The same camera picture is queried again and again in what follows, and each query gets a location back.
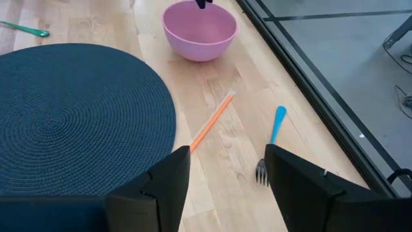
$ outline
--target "orange straw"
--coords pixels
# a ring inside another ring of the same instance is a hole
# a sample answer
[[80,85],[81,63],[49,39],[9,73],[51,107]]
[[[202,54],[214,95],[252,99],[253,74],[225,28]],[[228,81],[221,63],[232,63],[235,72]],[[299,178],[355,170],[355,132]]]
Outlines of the orange straw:
[[226,95],[224,100],[220,103],[216,111],[211,115],[210,119],[207,121],[205,125],[200,129],[198,134],[195,136],[195,140],[191,144],[191,152],[199,145],[200,141],[204,138],[204,136],[209,132],[212,128],[213,124],[218,120],[220,115],[223,113],[229,102],[232,100],[233,96],[236,94],[236,91],[231,90]]

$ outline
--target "green utensil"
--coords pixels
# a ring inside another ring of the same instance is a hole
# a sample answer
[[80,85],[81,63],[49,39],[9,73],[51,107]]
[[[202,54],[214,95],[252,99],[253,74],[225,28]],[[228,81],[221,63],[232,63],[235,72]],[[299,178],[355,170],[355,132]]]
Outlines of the green utensil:
[[13,23],[9,23],[9,22],[5,22],[5,21],[0,21],[0,23],[3,23],[3,24],[5,24],[5,25],[7,25],[7,26],[11,26],[12,28],[16,28],[16,29],[18,29],[18,30],[22,30],[22,31],[24,31],[24,32],[28,32],[28,33],[30,33],[30,34],[32,34],[32,35],[36,35],[36,36],[40,36],[40,37],[47,37],[47,36],[50,35],[50,32],[49,32],[49,31],[46,31],[46,30],[39,30],[39,29],[28,28],[28,27],[25,27],[25,26],[20,26],[20,25],[13,24]]

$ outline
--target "light wood floor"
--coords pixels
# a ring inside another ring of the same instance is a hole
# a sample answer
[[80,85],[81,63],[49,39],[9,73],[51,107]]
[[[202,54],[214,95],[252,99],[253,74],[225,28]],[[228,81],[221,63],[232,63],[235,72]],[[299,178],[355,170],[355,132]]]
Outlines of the light wood floor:
[[270,139],[276,107],[288,114],[277,144],[365,186],[281,63],[235,0],[215,0],[239,31],[223,57],[186,61],[165,39],[162,12],[178,0],[0,0],[0,20],[47,29],[45,39],[0,26],[0,55],[53,43],[95,43],[129,52],[168,85],[178,117],[175,147],[188,144],[229,89],[228,109],[192,154],[180,231],[286,231],[269,188],[254,169]]

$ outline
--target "bowl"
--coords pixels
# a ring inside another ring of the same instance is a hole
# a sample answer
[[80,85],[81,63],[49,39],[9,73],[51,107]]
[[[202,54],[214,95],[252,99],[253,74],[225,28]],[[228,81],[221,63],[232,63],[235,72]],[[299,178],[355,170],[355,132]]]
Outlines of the bowl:
[[237,24],[222,7],[207,3],[200,9],[196,1],[171,5],[163,14],[163,28],[173,50],[191,61],[210,61],[225,52]]

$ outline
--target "round woven placemat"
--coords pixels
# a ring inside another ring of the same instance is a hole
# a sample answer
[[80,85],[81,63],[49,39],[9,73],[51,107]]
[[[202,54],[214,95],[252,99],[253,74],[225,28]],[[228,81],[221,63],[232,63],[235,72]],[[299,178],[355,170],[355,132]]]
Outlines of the round woven placemat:
[[92,44],[0,56],[0,196],[106,195],[170,154],[171,95],[141,60]]

